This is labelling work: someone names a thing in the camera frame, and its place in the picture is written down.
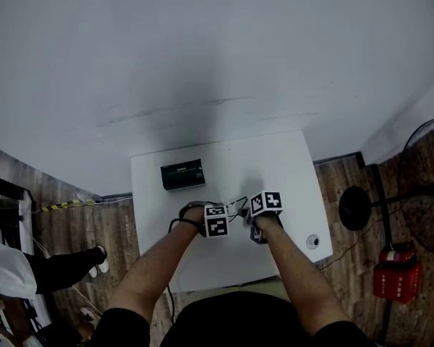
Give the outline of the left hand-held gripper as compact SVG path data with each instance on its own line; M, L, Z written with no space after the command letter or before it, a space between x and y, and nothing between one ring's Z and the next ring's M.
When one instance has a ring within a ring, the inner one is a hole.
M193 207L204 209L204 222L185 219L185 213ZM209 201L193 201L180 210L180 221L191 223L199 229L205 238L218 238L229 235L229 214L225 205Z

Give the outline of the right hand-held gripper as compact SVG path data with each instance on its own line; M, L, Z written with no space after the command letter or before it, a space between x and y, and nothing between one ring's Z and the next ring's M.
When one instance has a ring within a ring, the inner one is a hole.
M249 199L250 208L238 209L238 216L250 227L250 238L256 244L266 244L263 231L258 227L255 218L259 215L271 214L275 216L277 224L283 228L279 218L283 212L280 192L261 191Z

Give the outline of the black eyeglasses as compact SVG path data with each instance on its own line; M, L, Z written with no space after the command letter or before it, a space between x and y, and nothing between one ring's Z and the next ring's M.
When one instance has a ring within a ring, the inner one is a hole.
M226 205L229 214L229 222L232 222L236 218L241 218L238 216L238 209L242 207L245 208L247 202L248 202L248 198L247 196L244 196Z

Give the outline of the person's left forearm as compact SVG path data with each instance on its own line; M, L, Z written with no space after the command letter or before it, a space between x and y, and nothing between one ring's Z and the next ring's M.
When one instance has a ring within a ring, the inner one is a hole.
M140 256L116 287L108 308L127 309L151 322L157 301L172 279L187 247L199 234L196 223L204 223L203 207L188 209L184 220Z

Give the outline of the person's right forearm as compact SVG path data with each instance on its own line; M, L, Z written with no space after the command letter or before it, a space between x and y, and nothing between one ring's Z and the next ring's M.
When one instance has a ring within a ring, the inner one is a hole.
M310 335L335 322L349 318L326 277L292 241L274 215L259 215L257 227L263 232L281 280L299 321Z

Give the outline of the dark green box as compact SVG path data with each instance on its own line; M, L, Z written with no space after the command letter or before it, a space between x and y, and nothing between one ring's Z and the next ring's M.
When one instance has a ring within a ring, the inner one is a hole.
M204 170L200 159L161 166L161 179L166 191L205 185Z

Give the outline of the person's khaki trousers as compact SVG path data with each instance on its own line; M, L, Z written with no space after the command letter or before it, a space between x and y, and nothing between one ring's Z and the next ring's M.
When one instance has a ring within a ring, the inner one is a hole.
M278 275L238 285L237 290L258 294L266 294L280 299L289 300L286 288Z

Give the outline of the person's black shirt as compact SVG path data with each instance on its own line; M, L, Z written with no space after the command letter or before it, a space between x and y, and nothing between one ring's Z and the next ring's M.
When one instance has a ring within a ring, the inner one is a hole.
M127 309L104 312L87 347L150 347L150 325ZM160 347L377 347L353 322L340 321L314 335L291 303L237 291L188 304Z

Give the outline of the white table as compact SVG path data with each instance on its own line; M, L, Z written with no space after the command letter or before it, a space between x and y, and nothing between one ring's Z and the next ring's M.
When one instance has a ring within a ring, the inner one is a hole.
M320 159L320 160L314 160L312 163L314 166L316 165L320 165L320 164L324 164L324 163L330 163L336 160L341 160L343 158L351 158L354 157L358 168L362 169L365 167L365 160L363 158L363 155L360 151L354 152L354 153L348 153L348 154L344 154L344 155L338 155L338 156L334 156L334 157L330 157L330 158L324 158L324 159ZM128 199L128 198L132 198L132 192L125 192L125 193L120 193L120 194L108 194L108 195L104 195L104 196L99 196L99 195L93 195L93 199L97 200L99 202L113 202L114 200L120 200L120 199Z

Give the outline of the black standing fan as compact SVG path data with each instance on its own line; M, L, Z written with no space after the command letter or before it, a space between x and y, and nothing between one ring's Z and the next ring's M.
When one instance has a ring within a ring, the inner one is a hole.
M364 228L375 207L381 209L386 248L393 248L391 213L388 206L399 204L404 224L412 238L426 251L434 254L434 119L421 124L399 154L396 170L397 195L386 197L378 167L372 165L378 200L372 202L368 193L357 186L344 191L339 201L339 217L345 228Z

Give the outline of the yellow black striped tape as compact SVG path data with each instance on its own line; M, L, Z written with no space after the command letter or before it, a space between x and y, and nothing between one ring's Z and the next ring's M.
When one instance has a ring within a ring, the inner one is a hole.
M84 207L84 206L91 206L96 205L97 202L93 199L87 199L86 201L81 200L71 200L68 202L61 202L55 205L50 205L47 207L42 207L39 210L36 210L35 213L47 213L54 210L61 210L61 209L69 209L69 208L75 208L75 207Z

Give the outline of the red fire extinguisher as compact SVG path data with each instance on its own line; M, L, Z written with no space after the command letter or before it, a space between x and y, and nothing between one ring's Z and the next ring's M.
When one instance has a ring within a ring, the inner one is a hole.
M379 254L379 263L408 264L414 261L416 249L412 242L392 244L385 247Z

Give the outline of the red fire extinguisher box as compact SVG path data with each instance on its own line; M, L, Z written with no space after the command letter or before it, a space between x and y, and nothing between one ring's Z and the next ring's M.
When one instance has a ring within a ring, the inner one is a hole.
M420 292L421 272L420 262L381 263L373 268L373 295L406 304Z

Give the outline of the brown wooden board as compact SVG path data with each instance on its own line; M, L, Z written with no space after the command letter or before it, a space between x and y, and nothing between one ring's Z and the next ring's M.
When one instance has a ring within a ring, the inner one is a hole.
M20 299L4 297L4 314L12 329L12 332L20 338L26 337L29 324L25 315L25 310Z

